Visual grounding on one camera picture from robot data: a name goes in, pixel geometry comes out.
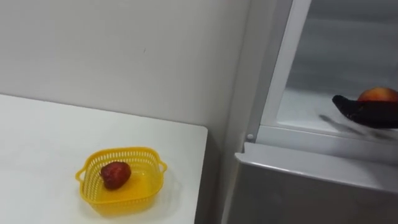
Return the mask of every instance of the yellow plastic basket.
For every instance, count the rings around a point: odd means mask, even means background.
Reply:
[[[107,190],[100,170],[110,162],[126,162],[130,165],[130,179],[117,190]],[[99,214],[124,215],[149,208],[163,186],[166,163],[156,151],[148,147],[105,149],[91,155],[84,167],[76,173],[80,182],[80,195]],[[80,178],[85,171],[84,180]]]

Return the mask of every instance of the apple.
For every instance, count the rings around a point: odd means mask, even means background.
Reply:
[[[398,103],[398,92],[390,88],[375,87],[364,91],[358,101],[387,101]]]

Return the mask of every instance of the refrigerator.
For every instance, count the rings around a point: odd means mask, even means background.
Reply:
[[[398,130],[336,95],[398,90],[398,1],[252,0],[226,132],[221,223],[398,223]]]

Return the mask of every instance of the white table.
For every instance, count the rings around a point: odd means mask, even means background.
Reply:
[[[0,223],[193,224],[207,129],[201,126],[0,95]],[[155,205],[103,218],[78,193],[92,153],[148,146],[169,169]]]

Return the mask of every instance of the red fruit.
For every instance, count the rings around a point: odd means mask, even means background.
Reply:
[[[104,179],[105,188],[116,190],[129,180],[131,169],[125,162],[111,162],[101,168],[100,175]]]
[[[390,88],[376,87],[364,91],[358,101],[387,101],[398,102],[398,93]]]

